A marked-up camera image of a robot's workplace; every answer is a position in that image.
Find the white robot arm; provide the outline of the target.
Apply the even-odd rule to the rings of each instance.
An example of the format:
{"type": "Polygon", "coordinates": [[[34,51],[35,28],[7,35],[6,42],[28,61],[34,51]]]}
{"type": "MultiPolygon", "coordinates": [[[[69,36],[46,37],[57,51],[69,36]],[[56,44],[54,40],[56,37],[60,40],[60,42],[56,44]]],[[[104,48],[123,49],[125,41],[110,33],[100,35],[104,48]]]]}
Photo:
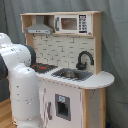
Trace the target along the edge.
{"type": "Polygon", "coordinates": [[[35,71],[36,53],[29,45],[13,44],[0,33],[0,79],[8,78],[12,115],[17,128],[43,128],[39,87],[35,71]]]}

